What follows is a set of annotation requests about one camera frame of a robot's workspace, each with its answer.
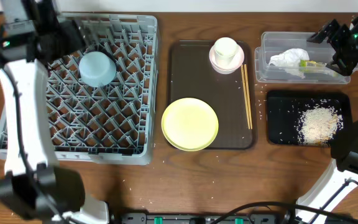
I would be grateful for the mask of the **light blue plastic bowl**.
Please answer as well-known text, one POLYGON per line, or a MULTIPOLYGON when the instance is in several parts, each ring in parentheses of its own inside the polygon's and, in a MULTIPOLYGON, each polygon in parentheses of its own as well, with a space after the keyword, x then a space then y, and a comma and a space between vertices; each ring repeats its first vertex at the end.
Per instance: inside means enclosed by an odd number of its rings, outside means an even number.
POLYGON ((110 84, 116 76, 115 63, 102 52, 89 52, 79 63, 82 81, 91 87, 102 87, 110 84))

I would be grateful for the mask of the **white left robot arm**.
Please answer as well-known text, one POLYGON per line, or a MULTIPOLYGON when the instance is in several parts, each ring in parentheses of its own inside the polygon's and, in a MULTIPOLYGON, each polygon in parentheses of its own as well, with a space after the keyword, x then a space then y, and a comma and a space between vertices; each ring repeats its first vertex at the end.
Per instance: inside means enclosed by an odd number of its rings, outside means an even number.
POLYGON ((81 176, 60 167, 46 109, 49 62, 85 47, 53 1, 3 1, 0 83, 8 133, 0 203, 25 220, 108 223, 108 205, 87 195, 81 176))

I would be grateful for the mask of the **green yellow snack wrapper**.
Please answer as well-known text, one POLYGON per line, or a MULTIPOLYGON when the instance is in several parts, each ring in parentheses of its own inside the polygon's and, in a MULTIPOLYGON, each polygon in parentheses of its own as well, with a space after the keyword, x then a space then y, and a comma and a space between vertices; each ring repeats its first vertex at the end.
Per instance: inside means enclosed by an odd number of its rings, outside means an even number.
POLYGON ((339 74, 326 67, 326 63, 315 62, 312 60, 300 60, 299 71, 304 73, 323 73, 332 77, 338 77, 339 74))

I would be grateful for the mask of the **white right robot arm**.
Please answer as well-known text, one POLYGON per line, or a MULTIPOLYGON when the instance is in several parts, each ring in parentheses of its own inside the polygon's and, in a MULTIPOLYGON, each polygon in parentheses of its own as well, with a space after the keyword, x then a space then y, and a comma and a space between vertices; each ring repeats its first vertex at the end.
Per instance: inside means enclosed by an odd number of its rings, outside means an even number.
MULTIPOLYGON (((358 16, 350 26, 337 20, 327 22, 308 38, 320 44, 327 41, 334 49, 327 68, 351 75, 358 63, 358 16)), ((331 162, 312 188, 289 209, 287 223, 354 223, 350 217, 332 213, 339 202, 358 187, 358 121, 337 132, 331 142, 331 162)))

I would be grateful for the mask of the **white paper napkin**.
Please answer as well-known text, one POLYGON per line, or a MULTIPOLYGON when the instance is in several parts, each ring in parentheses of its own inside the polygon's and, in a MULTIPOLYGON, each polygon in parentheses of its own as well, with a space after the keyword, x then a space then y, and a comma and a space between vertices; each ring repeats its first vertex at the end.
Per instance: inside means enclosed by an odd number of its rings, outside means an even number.
POLYGON ((309 59, 308 52, 303 49, 288 49, 283 53, 271 56, 268 64, 282 68, 290 75, 304 79, 305 75, 300 71, 299 67, 302 60, 309 59))

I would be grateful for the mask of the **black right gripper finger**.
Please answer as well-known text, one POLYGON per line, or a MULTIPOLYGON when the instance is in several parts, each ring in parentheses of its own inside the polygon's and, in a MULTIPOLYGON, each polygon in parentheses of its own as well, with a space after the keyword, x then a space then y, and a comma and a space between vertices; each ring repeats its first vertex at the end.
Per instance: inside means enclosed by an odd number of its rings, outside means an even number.
POLYGON ((322 28, 315 32, 312 36, 307 38, 307 42, 311 43, 322 43, 326 38, 331 38, 337 30, 340 28, 340 25, 337 20, 333 19, 330 22, 327 22, 322 28))
POLYGON ((326 67, 342 76, 350 76, 358 64, 358 55, 349 52, 336 52, 326 67))

